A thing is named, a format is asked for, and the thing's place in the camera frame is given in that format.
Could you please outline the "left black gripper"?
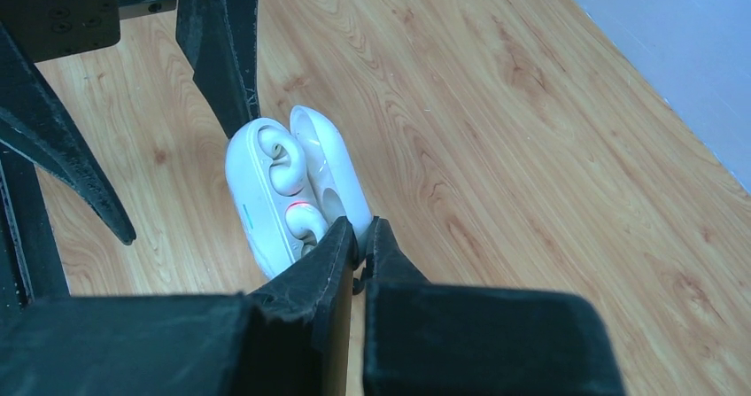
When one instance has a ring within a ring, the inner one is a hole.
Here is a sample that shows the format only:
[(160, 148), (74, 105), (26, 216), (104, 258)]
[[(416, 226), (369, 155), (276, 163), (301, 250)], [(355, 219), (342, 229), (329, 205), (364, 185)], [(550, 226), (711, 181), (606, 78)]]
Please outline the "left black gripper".
[[(37, 170), (64, 182), (124, 244), (134, 225), (38, 64), (120, 40), (124, 19), (172, 11), (176, 0), (1, 0), (1, 314), (65, 297), (66, 277)], [(178, 0), (175, 38), (225, 135), (260, 116), (259, 0)]]

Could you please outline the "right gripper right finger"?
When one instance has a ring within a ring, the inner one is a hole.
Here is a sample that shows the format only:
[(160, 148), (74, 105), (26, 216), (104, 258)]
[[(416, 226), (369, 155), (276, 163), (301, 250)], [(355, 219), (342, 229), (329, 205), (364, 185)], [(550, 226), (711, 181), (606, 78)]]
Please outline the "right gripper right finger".
[(432, 283), (377, 217), (365, 245), (367, 395), (623, 395), (594, 306), (559, 291)]

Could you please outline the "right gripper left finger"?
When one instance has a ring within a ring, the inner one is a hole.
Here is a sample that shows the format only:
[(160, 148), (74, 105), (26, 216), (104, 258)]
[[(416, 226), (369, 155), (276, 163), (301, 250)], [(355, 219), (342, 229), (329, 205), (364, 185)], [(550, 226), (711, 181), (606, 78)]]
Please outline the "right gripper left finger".
[(345, 218), (250, 294), (42, 299), (1, 330), (4, 395), (343, 395)]

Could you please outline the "white earbud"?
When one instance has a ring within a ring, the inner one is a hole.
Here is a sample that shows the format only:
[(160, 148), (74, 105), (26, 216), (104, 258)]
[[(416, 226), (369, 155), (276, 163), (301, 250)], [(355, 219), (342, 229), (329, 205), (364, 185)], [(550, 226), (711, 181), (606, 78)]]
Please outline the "white earbud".
[(286, 129), (265, 126), (258, 133), (259, 147), (271, 159), (269, 179), (273, 189), (282, 196), (302, 191), (306, 180), (306, 156), (298, 142)]
[(285, 212), (289, 232), (299, 244), (300, 255), (306, 256), (325, 236), (329, 224), (317, 206), (305, 201), (293, 203)]

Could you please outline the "white earbud charging case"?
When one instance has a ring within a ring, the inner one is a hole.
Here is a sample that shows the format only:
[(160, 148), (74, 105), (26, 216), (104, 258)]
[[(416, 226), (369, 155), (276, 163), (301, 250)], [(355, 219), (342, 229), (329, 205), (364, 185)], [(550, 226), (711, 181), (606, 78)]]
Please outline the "white earbud charging case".
[(345, 217), (362, 251), (373, 220), (345, 140), (324, 114), (304, 105), (290, 124), (259, 118), (229, 139), (225, 177), (253, 257), (279, 276), (321, 245)]

